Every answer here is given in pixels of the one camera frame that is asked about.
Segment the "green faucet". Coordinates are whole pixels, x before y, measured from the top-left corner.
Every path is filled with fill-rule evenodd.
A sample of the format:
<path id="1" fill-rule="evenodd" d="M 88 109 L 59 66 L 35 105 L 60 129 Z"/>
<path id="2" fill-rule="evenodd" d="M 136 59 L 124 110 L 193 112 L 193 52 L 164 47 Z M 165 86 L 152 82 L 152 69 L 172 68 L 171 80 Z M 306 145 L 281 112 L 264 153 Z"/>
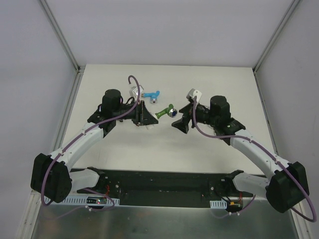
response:
<path id="1" fill-rule="evenodd" d="M 167 115 L 170 118 L 174 118 L 176 117 L 176 115 L 178 114 L 177 109 L 174 108 L 173 104 L 169 104 L 169 106 L 165 109 L 163 109 L 162 111 L 155 113 L 157 119 L 160 119 L 162 116 Z"/>

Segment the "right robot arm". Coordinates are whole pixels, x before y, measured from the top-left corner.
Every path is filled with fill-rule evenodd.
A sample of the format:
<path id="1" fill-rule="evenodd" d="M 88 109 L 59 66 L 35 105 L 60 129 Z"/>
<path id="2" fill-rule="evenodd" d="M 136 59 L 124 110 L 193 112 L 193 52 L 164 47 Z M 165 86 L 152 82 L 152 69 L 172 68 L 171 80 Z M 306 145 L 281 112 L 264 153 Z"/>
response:
<path id="1" fill-rule="evenodd" d="M 234 197 L 243 191 L 263 197 L 280 213 L 309 199 L 307 175 L 302 164 L 290 163 L 263 147 L 231 116 L 230 105 L 224 96 L 211 97 L 209 107 L 199 103 L 200 97 L 196 92 L 187 95 L 189 103 L 180 109 L 182 118 L 172 126 L 183 133 L 200 123 L 211 126 L 215 132 L 212 138 L 221 139 L 240 151 L 264 174 L 264 177 L 258 177 L 241 170 L 234 171 L 229 174 L 230 181 L 224 184 L 227 195 Z"/>

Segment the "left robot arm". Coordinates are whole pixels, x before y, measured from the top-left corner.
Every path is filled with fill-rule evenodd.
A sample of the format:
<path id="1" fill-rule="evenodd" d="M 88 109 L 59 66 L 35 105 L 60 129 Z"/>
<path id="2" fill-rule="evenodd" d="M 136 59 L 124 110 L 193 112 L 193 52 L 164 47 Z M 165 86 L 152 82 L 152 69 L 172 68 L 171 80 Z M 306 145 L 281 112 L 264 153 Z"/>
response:
<path id="1" fill-rule="evenodd" d="M 107 90 L 102 103 L 77 136 L 49 155 L 41 153 L 36 156 L 31 188 L 40 193 L 42 199 L 49 198 L 56 203 L 62 202 L 70 192 L 84 188 L 95 194 L 102 193 L 106 183 L 101 171 L 93 167 L 77 172 L 71 169 L 88 149 L 116 126 L 117 120 L 131 120 L 137 126 L 159 122 L 156 115 L 147 110 L 144 101 L 134 100 L 131 104 L 124 104 L 119 90 Z"/>

